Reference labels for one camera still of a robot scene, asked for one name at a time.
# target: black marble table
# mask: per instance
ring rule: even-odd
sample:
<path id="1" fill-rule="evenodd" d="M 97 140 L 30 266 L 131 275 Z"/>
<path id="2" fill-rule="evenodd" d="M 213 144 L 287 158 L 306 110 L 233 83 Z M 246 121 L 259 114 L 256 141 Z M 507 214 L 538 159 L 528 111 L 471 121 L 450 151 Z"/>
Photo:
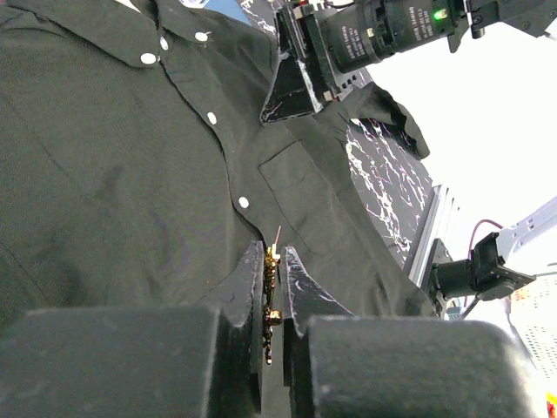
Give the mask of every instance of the black marble table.
<path id="1" fill-rule="evenodd" d="M 185 5 L 189 1 L 180 0 Z M 273 11 L 280 1 L 209 0 L 197 7 L 219 11 L 245 24 L 276 35 Z M 359 84 L 372 83 L 368 71 Z M 372 119 L 353 119 L 346 127 L 346 147 L 352 180 L 373 224 L 399 265 L 407 261 L 419 239 L 432 194 L 432 180 L 412 153 L 406 134 L 395 126 Z"/>

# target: shirt collar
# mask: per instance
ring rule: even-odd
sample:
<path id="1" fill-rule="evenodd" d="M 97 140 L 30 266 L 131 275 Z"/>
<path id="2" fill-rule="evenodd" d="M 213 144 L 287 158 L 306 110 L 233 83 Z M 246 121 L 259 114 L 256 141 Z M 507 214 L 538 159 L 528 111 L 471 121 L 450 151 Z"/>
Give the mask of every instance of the shirt collar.
<path id="1" fill-rule="evenodd" d="M 159 25 L 195 44 L 197 32 L 207 32 L 194 10 L 178 0 L 156 0 Z M 114 0 L 8 0 L 87 39 L 112 56 L 134 67 L 150 67 L 141 56 L 158 54 L 157 26 L 147 16 Z"/>

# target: green led indicator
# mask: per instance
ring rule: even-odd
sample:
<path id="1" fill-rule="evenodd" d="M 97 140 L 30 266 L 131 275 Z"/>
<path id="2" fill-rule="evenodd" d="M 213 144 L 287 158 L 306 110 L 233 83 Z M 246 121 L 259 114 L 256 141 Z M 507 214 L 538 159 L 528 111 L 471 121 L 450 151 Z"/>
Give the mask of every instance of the green led indicator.
<path id="1" fill-rule="evenodd" d="M 437 10 L 435 13 L 433 13 L 433 19 L 435 20 L 443 20 L 447 19 L 448 17 L 449 13 L 448 11 L 446 11 L 446 9 Z"/>

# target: shirt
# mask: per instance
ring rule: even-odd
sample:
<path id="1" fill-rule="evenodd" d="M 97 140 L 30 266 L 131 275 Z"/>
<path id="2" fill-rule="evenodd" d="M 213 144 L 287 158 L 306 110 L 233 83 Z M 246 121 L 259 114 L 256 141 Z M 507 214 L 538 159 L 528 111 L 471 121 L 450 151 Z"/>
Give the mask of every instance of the shirt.
<path id="1" fill-rule="evenodd" d="M 274 39 L 157 6 L 156 21 L 113 0 L 0 9 L 2 324 L 34 307 L 195 302 L 279 226 L 278 245 L 356 314 L 433 315 L 345 151 L 350 118 L 413 121 L 368 85 L 262 127 Z"/>

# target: black cable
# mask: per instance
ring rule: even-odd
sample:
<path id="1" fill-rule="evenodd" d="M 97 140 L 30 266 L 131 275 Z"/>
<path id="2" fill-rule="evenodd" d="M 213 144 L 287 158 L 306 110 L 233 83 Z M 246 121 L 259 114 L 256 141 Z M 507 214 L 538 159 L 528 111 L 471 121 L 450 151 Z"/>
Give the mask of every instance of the black cable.
<path id="1" fill-rule="evenodd" d="M 353 4 L 356 4 L 355 2 L 350 2 L 350 3 L 347 3 L 347 4 L 342 4 L 342 5 L 340 5 L 340 4 L 334 4 L 334 3 L 332 2 L 332 0 L 323 0 L 323 2 L 324 2 L 327 6 L 333 7 L 334 9 L 344 9 L 345 7 L 352 6 Z"/>
<path id="2" fill-rule="evenodd" d="M 480 302 L 480 299 L 478 299 L 478 296 L 476 296 L 472 301 L 472 303 L 470 304 L 470 306 L 468 307 L 468 309 L 462 313 L 462 315 L 458 318 L 458 320 L 464 320 L 472 312 L 475 306 L 478 305 L 478 302 Z"/>

